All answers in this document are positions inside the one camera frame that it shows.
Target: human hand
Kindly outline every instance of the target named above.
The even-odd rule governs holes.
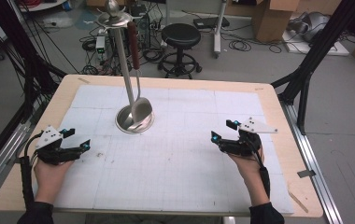
[[[73,161],[67,161],[61,165],[52,165],[37,160],[34,169],[38,184],[35,202],[54,203],[64,182],[64,175],[72,164]]]
[[[260,147],[258,152],[262,161],[264,161],[263,147]],[[230,154],[229,156],[238,167],[239,174],[244,178],[252,206],[269,203],[270,200],[265,192],[262,178],[260,176],[260,165],[255,160],[255,157],[250,156],[243,158]]]
[[[262,161],[264,161],[263,147],[260,147],[258,152],[262,158]],[[250,157],[239,157],[229,154],[229,156],[235,162],[236,166],[238,167],[239,174],[241,174],[244,179],[250,178],[254,175],[260,175],[260,165],[255,160],[253,155]]]

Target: stool seat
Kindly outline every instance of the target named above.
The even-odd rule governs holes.
[[[183,50],[191,49],[201,40],[201,33],[195,27],[184,23],[170,24],[163,28],[161,38],[177,49],[175,53],[164,55],[158,63],[158,69],[166,72],[165,77],[188,75],[192,79],[192,71],[202,71],[202,67],[191,55],[183,53]]]
[[[162,39],[177,49],[190,49],[201,40],[201,33],[193,26],[174,23],[163,28]]]

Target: gray floor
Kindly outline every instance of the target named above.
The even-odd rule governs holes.
[[[77,8],[69,15],[75,24],[50,33],[52,40],[80,71],[85,65],[85,51],[78,41],[94,27],[85,24],[93,14]],[[191,23],[193,16],[174,18]],[[230,18],[229,29],[249,24],[248,20]],[[233,34],[251,37],[250,28],[232,31]],[[45,40],[52,62],[62,70],[75,74],[61,53]],[[235,82],[271,83],[294,71],[305,55],[288,53],[283,46],[280,53],[273,53],[267,46],[253,45],[251,51],[229,49],[230,41],[223,40],[221,55],[213,57],[213,37],[203,33],[200,44],[189,53],[204,67],[202,73],[193,74],[194,79]],[[354,44],[343,45],[352,52]],[[156,64],[146,63],[141,68],[143,77],[163,77]],[[22,90],[9,60],[0,61],[0,132],[21,105]],[[311,79],[305,129],[319,162],[328,187],[344,223],[355,223],[355,59],[352,56],[327,56]],[[8,173],[0,175],[0,186]],[[15,222],[21,213],[0,212],[0,224]],[[84,223],[84,214],[55,214],[56,223]],[[238,223],[248,223],[239,218]],[[287,223],[327,223],[320,218],[287,218]]]

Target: metal ladle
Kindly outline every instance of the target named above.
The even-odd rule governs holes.
[[[132,16],[120,11],[119,5],[115,0],[107,0],[105,2],[106,13],[102,13],[97,23],[102,25],[105,30],[113,29],[116,40],[116,47],[119,53],[121,72],[124,77],[125,88],[128,94],[129,105],[122,108],[116,116],[117,127],[125,133],[142,133],[147,130],[154,121],[154,113],[152,112],[151,104],[146,98],[140,97],[140,83],[138,76],[138,56],[137,56],[137,40],[136,30],[131,34],[135,40],[131,40],[131,46],[136,46],[136,49],[131,49],[131,52],[136,55],[134,65],[136,70],[136,80],[138,87],[138,97],[134,100],[134,94],[131,86],[128,65],[125,58],[124,46],[121,38],[121,28],[125,27],[130,22],[130,27],[135,28],[132,22]]]

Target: robotic hand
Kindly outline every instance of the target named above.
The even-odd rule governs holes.
[[[35,154],[45,163],[58,165],[65,161],[74,161],[80,158],[81,154],[90,149],[90,140],[81,143],[79,147],[62,148],[62,139],[75,133],[74,129],[69,131],[63,129],[57,132],[48,127],[38,140]]]
[[[19,157],[18,163],[21,165],[22,193],[26,208],[34,201],[32,189],[32,166],[36,156],[45,163],[58,165],[65,161],[73,161],[80,158],[81,154],[90,149],[90,140],[81,143],[79,147],[61,148],[63,138],[75,133],[74,129],[56,131],[52,126],[47,127],[44,132],[36,134],[26,144],[24,155]],[[35,145],[35,153],[29,159],[28,148],[32,141],[40,138]]]
[[[262,140],[257,133],[276,133],[277,129],[273,129],[252,118],[246,120],[244,124],[238,121],[232,122],[227,119],[226,125],[234,130],[238,130],[238,140],[222,139],[217,133],[211,132],[212,137],[210,141],[218,145],[221,152],[243,158],[254,156],[256,162],[259,163],[260,176],[265,192],[269,198],[271,190],[270,177],[267,168],[263,165],[262,157],[258,152],[262,147]]]

